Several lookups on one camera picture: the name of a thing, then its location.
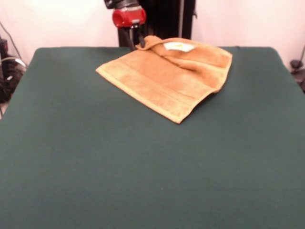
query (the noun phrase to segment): white tag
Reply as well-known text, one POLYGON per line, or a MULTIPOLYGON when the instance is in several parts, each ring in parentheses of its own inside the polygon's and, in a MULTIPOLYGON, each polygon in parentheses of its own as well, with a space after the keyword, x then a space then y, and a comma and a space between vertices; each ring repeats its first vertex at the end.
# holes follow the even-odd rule
POLYGON ((166 50, 179 50, 182 52, 189 52, 195 48, 195 46, 191 44, 185 44, 182 42, 168 42, 164 44, 166 50))

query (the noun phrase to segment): towel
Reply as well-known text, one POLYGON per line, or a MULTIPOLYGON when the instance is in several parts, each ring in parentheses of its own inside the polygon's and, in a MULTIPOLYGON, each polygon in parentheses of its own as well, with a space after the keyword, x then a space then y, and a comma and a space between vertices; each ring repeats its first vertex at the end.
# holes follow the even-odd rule
POLYGON ((142 104, 180 124, 208 95, 221 90, 232 54, 183 38, 145 37, 146 45, 96 71, 142 104))

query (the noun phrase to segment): green table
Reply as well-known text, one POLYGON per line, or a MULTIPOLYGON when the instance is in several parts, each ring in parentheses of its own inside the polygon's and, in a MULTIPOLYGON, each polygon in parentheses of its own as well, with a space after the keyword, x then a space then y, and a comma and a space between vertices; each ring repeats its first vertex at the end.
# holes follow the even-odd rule
POLYGON ((0 121, 0 228, 304 229, 305 97, 275 50, 226 49, 181 125, 95 72, 127 49, 37 50, 0 121))

